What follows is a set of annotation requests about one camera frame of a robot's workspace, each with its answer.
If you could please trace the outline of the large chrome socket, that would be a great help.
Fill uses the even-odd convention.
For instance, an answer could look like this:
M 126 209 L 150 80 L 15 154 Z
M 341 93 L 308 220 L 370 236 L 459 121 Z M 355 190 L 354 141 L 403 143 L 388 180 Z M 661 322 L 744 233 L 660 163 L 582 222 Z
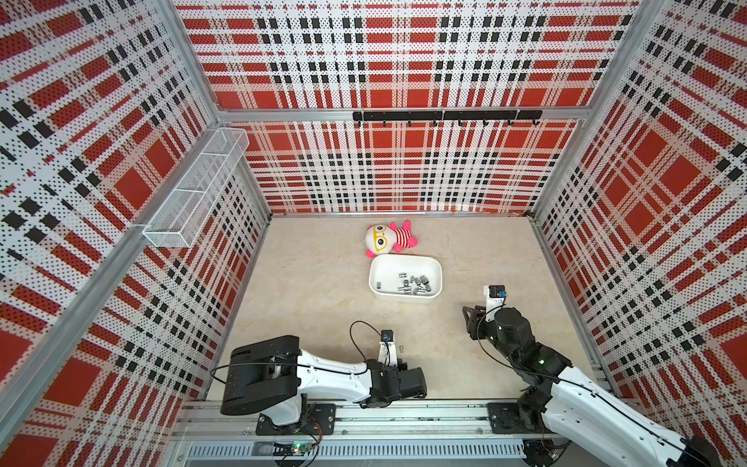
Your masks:
M 432 291 L 432 288 L 431 288 L 431 285 L 430 285 L 430 280 L 428 279 L 427 276 L 420 276 L 420 284 L 421 284 L 421 287 L 426 292 L 431 292 Z

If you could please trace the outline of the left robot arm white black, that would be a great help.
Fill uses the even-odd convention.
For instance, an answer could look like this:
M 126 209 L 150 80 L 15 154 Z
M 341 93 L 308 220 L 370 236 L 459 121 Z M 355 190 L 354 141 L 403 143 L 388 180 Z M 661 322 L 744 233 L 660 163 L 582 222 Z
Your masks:
M 300 348 L 297 336 L 281 336 L 236 348 L 224 385 L 223 416 L 261 414 L 276 426 L 305 418 L 310 397 L 342 400 L 364 409 L 427 396 L 422 369 L 397 357 L 394 333 L 381 332 L 379 357 L 360 363 L 329 360 Z

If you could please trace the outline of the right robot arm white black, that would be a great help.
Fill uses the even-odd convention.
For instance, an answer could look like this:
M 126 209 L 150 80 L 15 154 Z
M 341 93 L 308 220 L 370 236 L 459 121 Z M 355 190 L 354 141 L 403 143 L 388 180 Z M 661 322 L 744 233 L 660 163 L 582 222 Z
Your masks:
M 528 385 L 519 404 L 530 420 L 609 466 L 720 466 L 716 448 L 653 422 L 608 393 L 564 355 L 538 342 L 513 307 L 463 307 L 470 338 L 491 344 Z

